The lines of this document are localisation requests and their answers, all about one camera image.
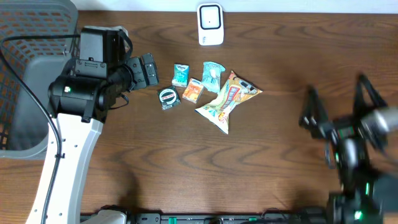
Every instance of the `orange snack packet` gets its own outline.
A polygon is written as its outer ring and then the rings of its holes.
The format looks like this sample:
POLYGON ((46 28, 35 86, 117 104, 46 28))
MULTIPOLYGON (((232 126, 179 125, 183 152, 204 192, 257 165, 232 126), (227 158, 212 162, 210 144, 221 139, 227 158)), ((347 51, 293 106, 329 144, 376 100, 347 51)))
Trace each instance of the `orange snack packet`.
POLYGON ((201 81, 191 78, 189 80, 188 86, 182 94, 182 98, 189 100, 193 103, 197 103, 199 96, 203 92, 204 86, 201 81))

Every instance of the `green led light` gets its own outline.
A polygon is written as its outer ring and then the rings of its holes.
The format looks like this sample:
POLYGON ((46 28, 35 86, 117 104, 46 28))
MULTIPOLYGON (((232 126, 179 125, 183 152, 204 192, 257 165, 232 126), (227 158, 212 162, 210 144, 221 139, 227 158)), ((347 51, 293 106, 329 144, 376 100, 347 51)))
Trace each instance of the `green led light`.
POLYGON ((353 127, 348 127, 348 128, 343 128, 343 129, 337 130, 337 134, 338 134, 339 138, 343 139, 343 138, 353 136, 355 134, 355 131, 354 131, 353 127))
POLYGON ((360 220, 363 217, 363 213, 361 211, 356 211, 354 214, 355 220, 360 220))
POLYGON ((170 218, 169 218, 169 224, 177 224, 177 218, 175 218, 175 217, 170 217, 170 218))
POLYGON ((72 89, 69 86, 65 86, 65 89, 63 90, 65 93, 70 93, 72 89))
POLYGON ((365 191, 366 195, 369 195, 369 188, 370 188, 369 183, 366 183, 366 191, 365 191))

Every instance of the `snack bag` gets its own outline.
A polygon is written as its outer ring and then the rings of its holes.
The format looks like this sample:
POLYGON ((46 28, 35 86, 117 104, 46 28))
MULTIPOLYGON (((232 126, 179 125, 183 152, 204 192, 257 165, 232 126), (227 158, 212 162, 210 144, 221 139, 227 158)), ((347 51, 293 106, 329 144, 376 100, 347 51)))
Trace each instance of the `snack bag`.
POLYGON ((203 76, 201 83, 206 87, 208 91, 213 93, 220 92, 220 80, 221 72, 224 72, 225 68, 215 62, 203 62, 203 76))
POLYGON ((188 85, 189 65, 174 65, 173 86, 187 87, 188 85))
POLYGON ((256 96, 262 91, 238 78, 233 71, 217 98, 195 111, 209 119, 225 134, 228 134, 228 116, 236 105, 256 96))
POLYGON ((199 96, 203 92, 204 86, 201 84, 201 81, 198 81, 194 78, 189 80, 188 87, 185 89, 182 94, 182 98, 189 100, 193 103, 197 103, 199 96))

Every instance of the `chip bag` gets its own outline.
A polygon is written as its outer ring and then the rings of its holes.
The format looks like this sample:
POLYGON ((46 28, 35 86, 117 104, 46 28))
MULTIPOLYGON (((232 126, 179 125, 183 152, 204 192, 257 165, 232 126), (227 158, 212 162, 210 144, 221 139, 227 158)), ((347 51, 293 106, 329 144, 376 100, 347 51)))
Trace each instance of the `chip bag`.
POLYGON ((212 102, 195 111, 209 119, 225 134, 228 134, 228 117, 236 105, 256 96, 262 91, 238 78, 233 71, 212 102))

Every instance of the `candy package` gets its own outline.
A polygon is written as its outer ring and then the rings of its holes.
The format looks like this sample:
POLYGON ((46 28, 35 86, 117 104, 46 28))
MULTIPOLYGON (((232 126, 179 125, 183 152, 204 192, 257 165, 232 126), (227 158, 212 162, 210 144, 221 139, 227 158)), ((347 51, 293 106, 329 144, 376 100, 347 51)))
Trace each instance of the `candy package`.
POLYGON ((193 103, 197 103, 199 96, 203 92, 205 87, 201 84, 201 81, 191 78, 189 84, 182 94, 182 98, 189 100, 193 103))
POLYGON ((220 92, 221 72, 224 72, 224 66, 215 62, 203 62, 203 76, 201 83, 206 89, 213 93, 220 92))
POLYGON ((181 103, 174 86, 159 90, 157 95, 159 96, 159 101, 162 104, 163 110, 167 110, 181 103))
POLYGON ((195 111, 209 119, 225 134, 228 134, 228 117, 236 105, 256 96, 262 91, 238 78, 233 71, 217 98, 195 111))
POLYGON ((188 85, 189 65, 174 65, 173 86, 187 87, 188 85))

